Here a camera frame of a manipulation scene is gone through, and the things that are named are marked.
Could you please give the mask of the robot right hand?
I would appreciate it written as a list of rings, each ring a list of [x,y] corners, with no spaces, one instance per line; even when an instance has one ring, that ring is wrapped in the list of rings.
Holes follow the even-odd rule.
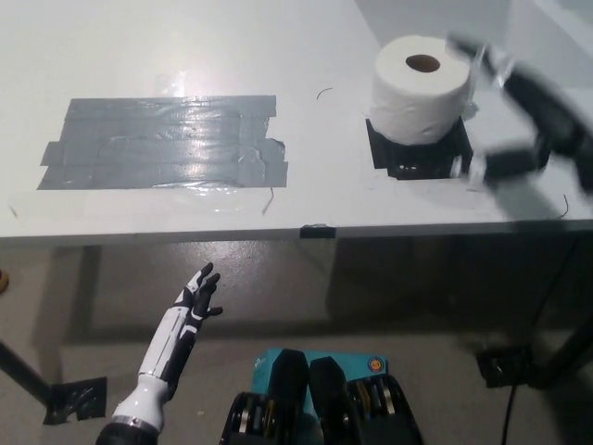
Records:
[[[543,171],[552,154],[570,160],[581,190],[592,193],[592,127],[551,83],[492,44],[451,33],[448,46],[472,61],[524,115],[535,129],[531,146],[516,146],[469,160],[453,161],[451,175],[478,184],[502,181]]]

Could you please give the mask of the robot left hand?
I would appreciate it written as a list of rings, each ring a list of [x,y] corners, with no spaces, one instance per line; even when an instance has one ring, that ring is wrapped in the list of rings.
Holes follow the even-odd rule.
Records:
[[[221,278],[207,263],[184,286],[174,303],[165,311],[149,344],[139,375],[152,375],[170,390],[177,387],[183,368],[196,343],[202,324],[223,313],[211,299]]]

